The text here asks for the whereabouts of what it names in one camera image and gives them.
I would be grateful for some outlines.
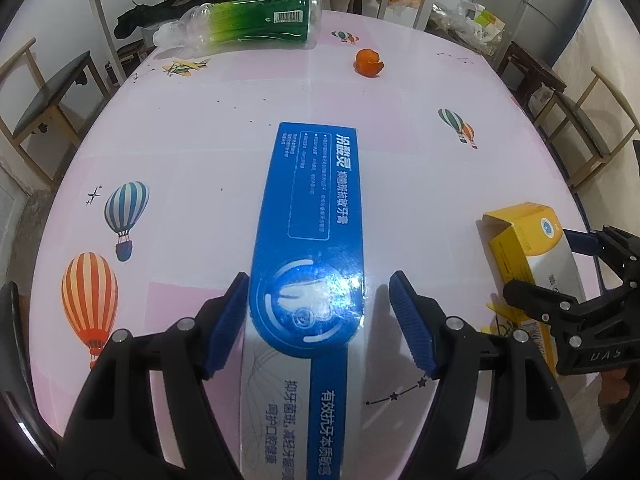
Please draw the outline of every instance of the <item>black cloth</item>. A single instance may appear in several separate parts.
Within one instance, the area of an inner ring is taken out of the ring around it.
[[[128,38],[137,27],[148,27],[154,23],[179,20],[193,7],[202,4],[216,4],[229,0],[167,0],[154,6],[138,5],[118,17],[118,24],[113,35],[119,40]]]

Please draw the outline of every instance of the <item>screw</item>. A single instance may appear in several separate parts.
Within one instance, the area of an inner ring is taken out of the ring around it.
[[[513,338],[518,343],[526,343],[529,340],[529,334],[521,328],[513,331]]]
[[[459,317],[447,317],[447,326],[452,330],[462,330],[462,327],[465,325],[465,322],[462,321]]]
[[[111,339],[113,339],[113,341],[116,343],[122,343],[128,336],[129,332],[127,332],[123,328],[119,328],[113,333]]]
[[[178,330],[182,330],[183,332],[191,330],[194,326],[196,326],[196,322],[193,320],[193,317],[183,317],[178,321]]]
[[[582,344],[582,338],[579,335],[572,335],[569,338],[569,346],[571,348],[579,348]]]

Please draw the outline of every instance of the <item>tooth logo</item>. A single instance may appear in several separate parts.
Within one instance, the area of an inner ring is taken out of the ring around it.
[[[359,276],[342,276],[311,259],[281,266],[260,280],[250,300],[254,325],[275,349],[311,358],[346,344],[360,324]]]

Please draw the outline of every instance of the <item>peeled orange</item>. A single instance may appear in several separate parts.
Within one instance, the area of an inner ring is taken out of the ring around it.
[[[356,72],[365,77],[375,77],[385,67],[380,61],[380,54],[370,48],[363,48],[356,54],[356,61],[353,64]]]

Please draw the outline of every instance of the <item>yellow box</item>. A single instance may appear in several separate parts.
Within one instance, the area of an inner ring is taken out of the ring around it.
[[[485,213],[482,222],[495,228],[489,241],[504,283],[523,280],[584,301],[578,267],[553,209],[524,202]],[[558,354],[547,325],[507,305],[490,305],[499,316],[526,330],[555,372]]]

